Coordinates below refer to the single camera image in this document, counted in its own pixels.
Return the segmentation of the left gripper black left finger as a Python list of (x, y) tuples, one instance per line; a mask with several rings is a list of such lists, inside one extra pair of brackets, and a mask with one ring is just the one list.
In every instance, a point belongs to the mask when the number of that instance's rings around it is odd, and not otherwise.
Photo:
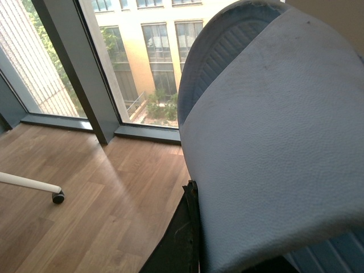
[(162, 239), (140, 272), (199, 272), (198, 187), (190, 180)]

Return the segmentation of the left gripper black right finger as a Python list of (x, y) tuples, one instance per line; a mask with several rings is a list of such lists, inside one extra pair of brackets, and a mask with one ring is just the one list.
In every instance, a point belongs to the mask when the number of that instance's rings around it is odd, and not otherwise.
[(266, 259), (241, 271), (242, 273), (298, 273), (299, 271), (284, 257)]

